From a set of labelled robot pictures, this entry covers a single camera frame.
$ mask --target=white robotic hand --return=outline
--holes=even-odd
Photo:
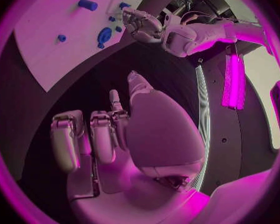
[[[217,41],[234,43],[237,40],[261,44],[272,53],[263,28],[252,24],[234,24],[232,21],[222,20],[216,24],[182,25],[179,16],[169,14],[161,28],[155,17],[131,8],[124,9],[123,21],[134,39],[147,43],[161,42],[165,51],[177,57],[204,51]]]

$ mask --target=pink led light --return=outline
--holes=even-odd
[[[226,56],[225,82],[221,105],[242,110],[245,101],[245,66],[243,56]]]

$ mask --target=dark floor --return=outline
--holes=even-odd
[[[92,111],[108,111],[111,89],[118,90],[123,107],[129,110],[127,75],[131,70],[176,100],[198,126],[196,74],[188,60],[173,57],[159,46],[134,43],[98,64],[58,100],[43,120],[19,181],[31,200],[59,223],[76,220],[66,198],[66,175],[58,169],[52,153],[51,118],[59,112],[79,109],[87,120]]]

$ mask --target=pink light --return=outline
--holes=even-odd
[[[226,56],[225,82],[221,105],[242,110],[245,101],[245,66],[243,56]]]

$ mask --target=robotic arm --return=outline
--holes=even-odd
[[[179,16],[169,14],[164,26],[158,19],[130,7],[123,9],[123,22],[128,32],[138,41],[159,42],[162,48],[177,57],[185,57],[212,47],[217,41],[234,43],[237,40],[261,44],[271,54],[262,27],[252,24],[234,24],[222,20],[216,24],[194,23],[182,25]]]

